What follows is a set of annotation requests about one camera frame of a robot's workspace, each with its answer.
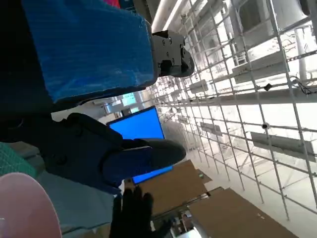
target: wire rack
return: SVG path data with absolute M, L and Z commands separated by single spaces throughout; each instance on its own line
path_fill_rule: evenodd
M 287 220 L 290 201 L 317 215 L 315 19 L 296 0 L 188 0 L 179 12 L 169 29 L 195 72 L 149 89 L 169 134 L 243 191 L 252 181 L 261 203 L 278 194 Z

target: pink object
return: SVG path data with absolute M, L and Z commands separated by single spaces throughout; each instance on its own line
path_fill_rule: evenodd
M 0 177 L 0 238 L 61 238 L 49 196 L 28 175 Z
M 119 0 L 104 0 L 104 2 L 108 3 L 111 6 L 116 6 L 120 8 Z

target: fluorescent light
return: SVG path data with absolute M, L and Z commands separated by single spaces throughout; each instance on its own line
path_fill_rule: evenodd
M 169 17 L 168 17 L 168 19 L 167 19 L 167 22 L 166 22 L 166 24 L 165 24 L 165 26 L 164 26 L 164 28 L 163 28 L 163 31 L 167 30 L 167 28 L 169 27 L 169 25 L 170 25 L 172 19 L 174 18 L 174 16 L 175 16 L 177 10 L 179 9 L 179 6 L 180 6 L 180 4 L 182 3 L 182 1 L 183 1 L 183 0 L 177 0 L 177 2 L 176 2 L 176 4 L 175 4 L 175 6 L 174 6 L 172 12 L 170 13 L 170 15 L 169 15 Z
M 165 3 L 168 2 L 168 0 L 160 0 L 159 5 L 158 5 L 158 10 L 155 14 L 153 23 L 152 23 L 152 32 L 156 31 L 156 27 L 158 26 L 159 19 L 164 15 L 163 9 Z

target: black glove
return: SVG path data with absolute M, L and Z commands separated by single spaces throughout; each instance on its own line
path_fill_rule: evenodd
M 164 223 L 157 231 L 151 231 L 151 216 L 153 197 L 136 187 L 134 192 L 126 189 L 123 194 L 114 199 L 112 224 L 109 238 L 163 238 L 171 228 L 171 222 Z

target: monitor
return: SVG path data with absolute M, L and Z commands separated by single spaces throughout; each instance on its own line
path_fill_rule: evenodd
M 108 123 L 111 129 L 119 132 L 123 139 L 164 139 L 163 130 L 156 108 L 150 107 Z M 135 184 L 151 179 L 172 170 L 172 166 L 133 177 Z

